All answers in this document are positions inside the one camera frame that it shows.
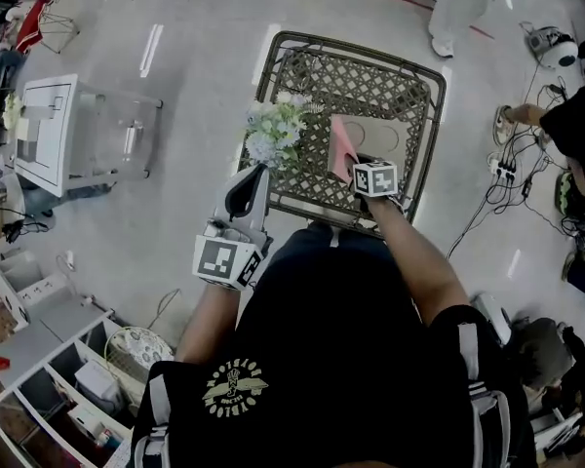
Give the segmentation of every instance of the white flower bouquet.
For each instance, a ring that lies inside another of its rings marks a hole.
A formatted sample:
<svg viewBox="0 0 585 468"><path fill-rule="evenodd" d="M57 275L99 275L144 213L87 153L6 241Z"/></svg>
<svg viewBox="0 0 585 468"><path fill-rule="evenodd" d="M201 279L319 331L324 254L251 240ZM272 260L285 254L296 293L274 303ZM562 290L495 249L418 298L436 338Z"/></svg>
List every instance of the white flower bouquet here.
<svg viewBox="0 0 585 468"><path fill-rule="evenodd" d="M312 102L312 97L280 92L277 102L253 103L247 117L245 147L251 163L264 163L269 168L283 169L297 161L295 145L300 132L307 128L304 114L320 112L323 106Z"/></svg>

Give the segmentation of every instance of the white table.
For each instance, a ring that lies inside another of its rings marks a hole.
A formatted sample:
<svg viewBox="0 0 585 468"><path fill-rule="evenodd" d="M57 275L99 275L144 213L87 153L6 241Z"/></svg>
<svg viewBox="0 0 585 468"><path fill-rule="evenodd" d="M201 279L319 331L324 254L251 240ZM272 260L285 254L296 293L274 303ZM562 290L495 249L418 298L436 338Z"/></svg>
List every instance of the white table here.
<svg viewBox="0 0 585 468"><path fill-rule="evenodd" d="M70 74L26 83L22 101L16 172L39 187L60 197L68 189L149 176L148 170L134 164L101 173L93 155L95 138L103 137L100 120L108 104L127 101L160 109L160 99L98 89ZM125 129L127 161L137 137L134 129Z"/></svg>

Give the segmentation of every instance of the black t-shirt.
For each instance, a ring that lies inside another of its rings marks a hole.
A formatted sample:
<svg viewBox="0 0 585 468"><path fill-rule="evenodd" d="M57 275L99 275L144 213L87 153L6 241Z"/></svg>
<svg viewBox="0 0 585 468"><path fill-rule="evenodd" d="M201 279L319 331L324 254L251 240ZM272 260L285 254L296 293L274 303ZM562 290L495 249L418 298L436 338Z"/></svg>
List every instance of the black t-shirt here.
<svg viewBox="0 0 585 468"><path fill-rule="evenodd" d="M426 328L394 262L339 249L269 266L210 366L152 368L172 405L172 466L470 467L464 322L478 325L482 375L509 399L515 466L534 466L526 397L483 316L452 307ZM149 408L146 390L134 440Z"/></svg>

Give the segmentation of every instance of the power strip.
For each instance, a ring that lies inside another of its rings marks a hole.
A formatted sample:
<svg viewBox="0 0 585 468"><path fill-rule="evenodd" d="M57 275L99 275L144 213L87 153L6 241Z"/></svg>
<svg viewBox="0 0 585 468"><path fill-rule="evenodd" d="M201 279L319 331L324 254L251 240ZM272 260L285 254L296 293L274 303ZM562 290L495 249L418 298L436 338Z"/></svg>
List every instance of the power strip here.
<svg viewBox="0 0 585 468"><path fill-rule="evenodd" d="M499 180L507 180L513 182L516 178L516 167L509 167L497 159L492 158L488 161L489 172L493 176L498 176Z"/></svg>

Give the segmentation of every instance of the denim jeans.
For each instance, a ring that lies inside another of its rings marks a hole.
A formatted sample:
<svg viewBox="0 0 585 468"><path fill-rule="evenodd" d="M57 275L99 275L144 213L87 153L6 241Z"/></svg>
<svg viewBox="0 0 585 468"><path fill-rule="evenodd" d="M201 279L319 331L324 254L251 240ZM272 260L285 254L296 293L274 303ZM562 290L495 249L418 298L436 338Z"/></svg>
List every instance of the denim jeans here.
<svg viewBox="0 0 585 468"><path fill-rule="evenodd" d="M294 232L286 244L273 254L270 265L291 256L327 250L330 247L332 237L332 229L327 224L314 221L306 229ZM340 250L371 254L394 262L393 256L383 241L360 232L340 230L337 247Z"/></svg>
<svg viewBox="0 0 585 468"><path fill-rule="evenodd" d="M18 175L18 180L21 186L21 192L23 193L26 214L32 216L38 216L42 212L48 212L69 201L103 196L104 194L108 194L111 189L107 184L91 185L89 187L69 189L61 197L58 197L31 181L26 180L21 175Z"/></svg>

